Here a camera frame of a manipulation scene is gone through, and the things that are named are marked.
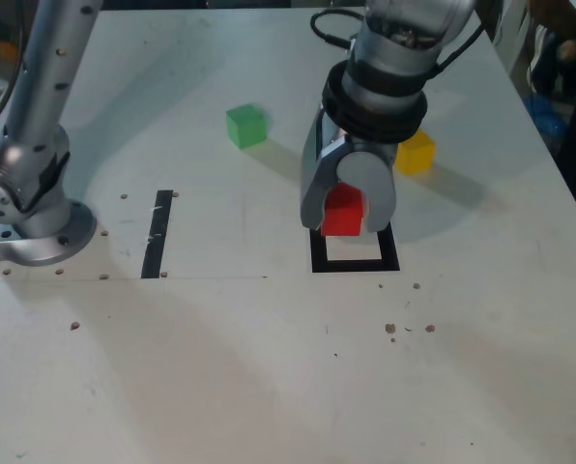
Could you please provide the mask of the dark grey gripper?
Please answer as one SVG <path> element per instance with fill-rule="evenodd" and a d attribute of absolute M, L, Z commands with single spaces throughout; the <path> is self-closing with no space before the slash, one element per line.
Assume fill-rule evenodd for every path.
<path fill-rule="evenodd" d="M 347 132 L 320 109 L 302 150 L 300 218 L 305 228 L 320 227 L 327 195 L 339 180 L 364 195 L 369 232 L 389 224 L 396 207 L 391 168 L 369 152 L 348 154 L 350 148 Z"/>

